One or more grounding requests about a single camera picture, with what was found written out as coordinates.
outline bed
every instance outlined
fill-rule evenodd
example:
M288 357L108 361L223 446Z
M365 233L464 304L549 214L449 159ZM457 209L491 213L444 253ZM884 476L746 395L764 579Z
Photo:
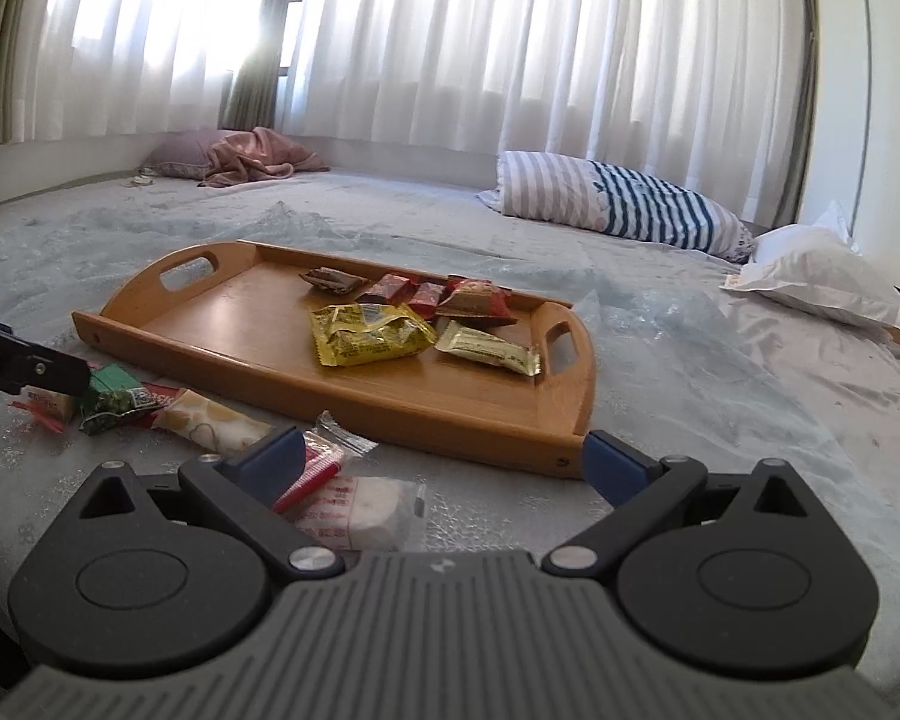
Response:
M900 685L899 348L725 293L735 266L701 252L502 217L466 189L343 172L228 189L114 180L0 206L0 320L102 361L79 345L69 312L98 310L169 251L236 238L482 274L574 300L598 353L592 425L712 470L792 461L878 576L881 611L860 671L887 694ZM53 436L7 400L0 395L0 623L10 630L13 572L96 463L171 471L194 447L133 428ZM521 546L539 557L608 511L581 482L400 447L382 447L365 472L426 483L428 549Z

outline striped pillow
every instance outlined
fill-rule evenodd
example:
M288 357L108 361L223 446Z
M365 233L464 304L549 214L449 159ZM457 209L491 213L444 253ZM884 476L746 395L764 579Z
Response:
M696 191L562 154L502 152L497 189L480 199L509 217L696 248L733 263L745 262L754 249L754 237L739 218Z

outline yellow snack package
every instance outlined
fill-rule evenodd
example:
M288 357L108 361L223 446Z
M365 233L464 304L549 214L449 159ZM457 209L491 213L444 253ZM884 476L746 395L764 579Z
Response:
M433 346L434 328L406 306L351 303L310 314L321 365L362 365Z
M482 330L464 327L459 322L447 325L437 342L437 349L484 365L504 367L524 376L535 376L540 372L540 355L535 348L528 349Z

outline brown cloth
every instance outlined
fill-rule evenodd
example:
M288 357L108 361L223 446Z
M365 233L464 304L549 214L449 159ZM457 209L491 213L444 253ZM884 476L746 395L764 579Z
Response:
M206 187L289 178L298 170L330 170L307 146L266 127L227 135L210 146L207 157L210 167L200 185Z

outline silver bolt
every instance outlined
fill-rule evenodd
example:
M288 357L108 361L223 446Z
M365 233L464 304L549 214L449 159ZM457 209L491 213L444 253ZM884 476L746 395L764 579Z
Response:
M300 547L290 552L290 565L298 571L322 571L337 561L326 547Z
M589 547L569 544L565 547L557 547L553 552L550 552L550 562L557 568L580 570L596 565L597 553Z

